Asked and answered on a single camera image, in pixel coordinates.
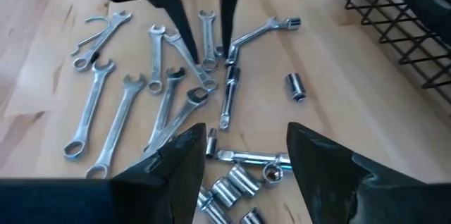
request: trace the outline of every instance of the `light wood tabletop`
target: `light wood tabletop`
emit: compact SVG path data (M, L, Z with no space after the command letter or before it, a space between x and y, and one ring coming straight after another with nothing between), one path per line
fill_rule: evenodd
M218 0L183 0L202 56L202 9L219 12ZM153 24L173 23L145 0L114 4L107 0L0 0L0 176L82 178L96 161L123 94L122 80L149 77ZM297 31L273 31L242 48L242 77L228 132L218 133L219 149L286 152L285 132L295 121L400 172L424 182L451 180L451 132L431 105L384 56L376 41L345 11L341 0L240 0L234 38L266 22L299 16ZM78 162L63 157L92 85L90 71L72 68L70 53L82 39L104 27L85 23L94 15L133 14L101 51L100 62L115 61L106 81L89 136L89 151ZM219 17L214 23L220 44ZM185 65L177 50L163 43L163 68ZM289 99L284 77L299 73L307 90L301 103ZM224 68L212 74L218 91L183 124L218 127L224 92ZM176 112L187 90L198 85L188 71L178 88ZM113 158L113 174L136 161L152 131L161 96L143 90L135 100ZM232 167L207 162L204 185L210 187ZM259 170L251 169L254 174ZM268 223L311 223L294 176L252 200L242 199L229 216L235 223L258 206ZM207 223L197 213L194 223Z

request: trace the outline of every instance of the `black wire rack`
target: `black wire rack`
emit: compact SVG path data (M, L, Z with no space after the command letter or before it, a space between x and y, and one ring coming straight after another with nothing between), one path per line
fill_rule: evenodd
M370 25L381 35L380 44L389 44L400 55L399 65L409 65L421 76L421 88L434 89L451 105L451 48L439 36L426 28L410 11L402 0L364 0L366 3L356 3L356 0L345 0L347 10L355 10L362 16L360 23ZM378 20L372 20L370 15L378 13ZM405 23L416 26L420 35L413 35L406 30ZM396 32L397 37L390 37ZM433 42L435 49L424 45ZM428 70L421 66L428 63Z

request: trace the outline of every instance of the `box-end wrench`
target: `box-end wrench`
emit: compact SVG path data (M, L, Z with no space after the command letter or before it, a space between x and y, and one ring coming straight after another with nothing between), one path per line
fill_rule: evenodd
M219 130L227 130L232 118L233 102L240 81L241 70L237 66L229 66L225 75L225 92L221 117L219 118Z
M73 160L81 156L85 151L87 140L89 137L89 130L91 128L92 119L99 103L100 94L104 88L105 80L108 75L114 71L116 65L110 59L105 66L99 66L96 61L92 65L92 72L94 73L94 81L92 83L91 92L87 98L85 109L83 110L80 124L78 124L75 136L72 141L63 149L64 157Z
M174 119L160 132L159 136L154 138L146 147L142 154L142 159L150 157L160 147L166 144L191 113L206 104L209 94L204 88L196 87L188 91L186 96L187 98L183 107L175 115Z
M149 138L148 145L160 135L161 131L166 126L169 112L171 111L171 106L174 102L175 90L177 89L178 84L183 80L183 78L185 78L185 69L180 68L179 71L173 72L172 68L169 68L166 71L166 74L166 90L164 92L163 99L161 100L160 110L156 116L154 130Z
M94 20L104 20L104 21L106 21L106 28L105 28L105 30L108 28L108 26L111 25L110 20L109 20L107 17L104 17L104 16L94 16L94 17L88 18L88 19L85 20L85 23L90 23L90 22L92 22L92 21L94 21ZM79 43L77 44L77 47L75 48L75 50L72 51L72 53L71 53L70 55L71 55L71 56L77 55L77 54L80 52L80 48L81 48L83 45L85 45L85 44L91 42L92 40L95 40L95 39L97 39L98 37L100 37L100 35L101 35L103 32L105 32L105 30L102 30L101 32L99 32L99 33L97 33L97 34L95 34L95 35L93 35L93 36L91 36L91 37L88 37L87 39L84 39L84 40L82 40L81 42L79 42Z
M219 150L216 152L216 157L219 161L261 167L274 163L279 165L283 170L292 170L290 157L286 153L262 154L245 151Z
M95 178L96 175L101 175L100 178L105 179L110 174L111 159L114 155L114 150L118 145L119 139L130 112L130 107L135 100L138 92L146 86L146 77L140 74L138 81L132 81L130 76L124 77L123 86L124 94L121 104L119 105L113 124L111 124L110 131L106 137L104 148L101 150L100 156L96 163L87 170L86 178Z
M180 55L185 59L188 66L194 71L197 78L200 81L201 86L206 89L209 93L214 92L218 88L218 82L210 77L210 75L200 66L197 65L191 57L190 51L186 47L182 37L178 33L178 30L175 30L175 34L169 36L167 34L164 35L164 39L175 48L177 48Z
M213 21L215 18L216 14L213 11L210 14L206 14L203 10L199 12L199 19L202 21L202 36L204 38L204 60L202 61L202 67L208 73L213 72L218 67L213 40Z
M270 30L297 30L301 25L301 18L287 18L283 21L277 20L276 17L271 17L268 21L261 27L253 30L252 32L245 34L244 36L236 39L230 45L228 52L228 57L225 60L225 66L236 66L238 64L238 55L240 52L240 46L256 39L257 37L263 35ZM223 48L221 46L216 48L216 55L223 56L221 53Z
M152 71L150 72L150 81L147 86L153 95L159 95L163 91L163 83L161 81L161 39L165 31L164 26L157 28L156 25L152 25L149 28L149 36L152 39Z
M96 39L89 51L73 61L72 66L79 72L86 71L91 63L94 63L100 56L100 49L105 45L108 39L123 23L128 22L132 18L132 14L126 14L125 11L120 11L113 14L111 24L102 32Z

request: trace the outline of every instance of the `metal grid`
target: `metal grid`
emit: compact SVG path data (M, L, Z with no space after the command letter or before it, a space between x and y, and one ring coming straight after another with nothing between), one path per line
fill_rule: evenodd
M426 27L421 24L421 21L414 16L412 13L409 13L409 7L404 2L394 2L393 0L365 0L368 4L366 5L357 5L353 2L353 0L346 0L345 8L347 10L354 9L362 16L361 24L362 25L371 25L376 29L381 37L379 38L380 44L389 44L393 47L396 52L400 55L398 60L398 64L400 65L410 65L415 69L415 71L424 79L421 87L423 89L434 89L441 95L447 103L451 104L451 49L445 44L436 33L431 32ZM392 17L388 15L384 8L396 8L399 13L396 17ZM373 11L377 11L380 15L383 16L383 20L372 20L370 19L370 14ZM404 27L401 26L400 23L410 22L415 24L422 32L422 35L413 36ZM402 38L389 38L389 33L397 30L402 35ZM440 54L433 54L432 51L428 50L424 46L424 42L426 40L433 40L439 47L443 49L444 52ZM408 50L403 50L400 47L399 43L401 42L411 42L412 47ZM422 56L421 58L412 58L412 54L416 51L420 51ZM433 73L427 73L420 66L420 63L424 62L433 63L434 70ZM443 76L447 76L446 80L441 80Z

